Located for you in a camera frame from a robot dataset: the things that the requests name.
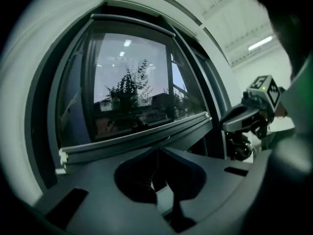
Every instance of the black slot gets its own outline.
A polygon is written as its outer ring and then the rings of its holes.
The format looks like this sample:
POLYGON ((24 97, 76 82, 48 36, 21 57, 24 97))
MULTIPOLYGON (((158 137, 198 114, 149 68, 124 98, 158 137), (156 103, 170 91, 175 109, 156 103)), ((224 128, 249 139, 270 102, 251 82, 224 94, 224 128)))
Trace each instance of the black slot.
POLYGON ((65 230, 87 194, 86 190, 73 189, 45 218, 51 224, 65 230))
POLYGON ((243 176, 243 177, 245 177, 248 174, 247 170, 242 170, 242 169, 238 169, 234 167, 227 167, 224 169, 224 171, 232 173, 232 174, 236 174, 239 176, 243 176))

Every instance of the ceiling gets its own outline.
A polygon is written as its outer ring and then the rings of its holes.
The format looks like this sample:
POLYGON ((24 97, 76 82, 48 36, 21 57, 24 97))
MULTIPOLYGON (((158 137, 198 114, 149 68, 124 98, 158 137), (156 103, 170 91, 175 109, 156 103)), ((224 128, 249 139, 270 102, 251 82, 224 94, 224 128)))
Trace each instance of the ceiling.
POLYGON ((201 31, 208 31, 232 68, 240 67, 280 47, 266 10, 256 0, 164 0, 180 7, 179 12, 173 12, 162 0, 126 1, 163 12, 196 37, 197 34, 201 35, 201 31), (273 40, 248 51, 249 46, 268 36, 273 36, 273 40))

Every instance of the ceiling light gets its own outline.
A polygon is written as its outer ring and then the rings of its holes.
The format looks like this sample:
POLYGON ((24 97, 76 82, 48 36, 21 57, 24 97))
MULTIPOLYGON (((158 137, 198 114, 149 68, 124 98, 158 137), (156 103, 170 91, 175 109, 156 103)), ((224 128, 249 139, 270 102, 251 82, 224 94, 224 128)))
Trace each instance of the ceiling light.
POLYGON ((129 45, 131 45, 131 42, 132 42, 131 40, 126 40, 124 46, 128 47, 129 45))
POLYGON ((248 48, 248 50, 251 51, 251 50, 253 50, 253 49, 257 48, 257 47, 260 47, 261 45, 268 43, 268 42, 271 41, 272 39, 273 39, 272 36, 266 37, 265 39, 263 39, 263 40, 257 42, 256 44, 251 45, 251 46, 248 48))

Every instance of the window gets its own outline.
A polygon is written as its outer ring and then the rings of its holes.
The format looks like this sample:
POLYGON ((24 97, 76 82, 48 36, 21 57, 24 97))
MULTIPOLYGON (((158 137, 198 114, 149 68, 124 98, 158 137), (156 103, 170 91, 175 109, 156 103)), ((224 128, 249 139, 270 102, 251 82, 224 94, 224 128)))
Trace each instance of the window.
POLYGON ((179 48, 156 30, 94 21, 69 60, 59 90, 61 147, 125 136, 205 111, 179 48))

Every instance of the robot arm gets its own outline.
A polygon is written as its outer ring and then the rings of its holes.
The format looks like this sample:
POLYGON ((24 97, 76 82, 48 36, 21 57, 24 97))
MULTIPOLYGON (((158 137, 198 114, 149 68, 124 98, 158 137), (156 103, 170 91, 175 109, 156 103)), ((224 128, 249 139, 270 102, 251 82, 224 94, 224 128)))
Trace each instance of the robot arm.
POLYGON ((272 76, 257 77, 244 92, 241 103, 222 117, 221 129, 236 134, 251 131, 259 139, 265 137, 279 99, 280 92, 272 76))

